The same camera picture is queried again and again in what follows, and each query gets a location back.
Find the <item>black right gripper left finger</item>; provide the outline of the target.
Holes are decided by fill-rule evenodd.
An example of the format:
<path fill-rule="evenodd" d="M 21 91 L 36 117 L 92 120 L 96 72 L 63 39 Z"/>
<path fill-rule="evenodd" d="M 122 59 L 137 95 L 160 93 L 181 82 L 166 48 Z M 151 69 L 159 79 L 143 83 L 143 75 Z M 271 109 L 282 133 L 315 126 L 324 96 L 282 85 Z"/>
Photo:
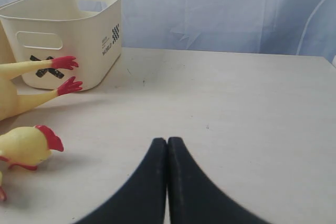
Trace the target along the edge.
<path fill-rule="evenodd" d="M 77 223 L 163 223 L 166 183 L 167 143 L 163 138 L 155 138 L 143 160 L 123 186 Z"/>

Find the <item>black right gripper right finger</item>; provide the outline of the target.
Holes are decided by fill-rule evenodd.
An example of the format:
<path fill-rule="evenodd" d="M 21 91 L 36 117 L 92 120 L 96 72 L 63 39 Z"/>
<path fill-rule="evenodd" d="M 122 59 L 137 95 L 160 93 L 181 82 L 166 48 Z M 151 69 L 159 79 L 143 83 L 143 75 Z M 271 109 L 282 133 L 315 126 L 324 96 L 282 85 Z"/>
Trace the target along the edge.
<path fill-rule="evenodd" d="M 167 146 L 171 223 L 265 223 L 229 198 L 206 176 L 182 138 L 170 137 Z"/>

